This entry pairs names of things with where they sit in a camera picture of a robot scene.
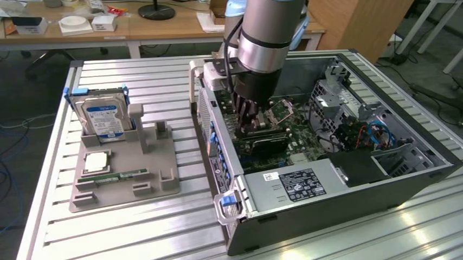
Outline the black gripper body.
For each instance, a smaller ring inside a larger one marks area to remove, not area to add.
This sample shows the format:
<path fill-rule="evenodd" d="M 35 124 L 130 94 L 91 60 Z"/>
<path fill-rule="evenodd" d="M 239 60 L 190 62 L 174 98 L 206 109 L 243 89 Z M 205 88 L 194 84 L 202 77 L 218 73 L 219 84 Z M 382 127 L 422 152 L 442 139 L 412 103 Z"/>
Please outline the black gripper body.
<path fill-rule="evenodd" d="M 274 95 L 282 70 L 273 73 L 249 71 L 238 74 L 234 92 L 239 97 L 265 104 Z"/>

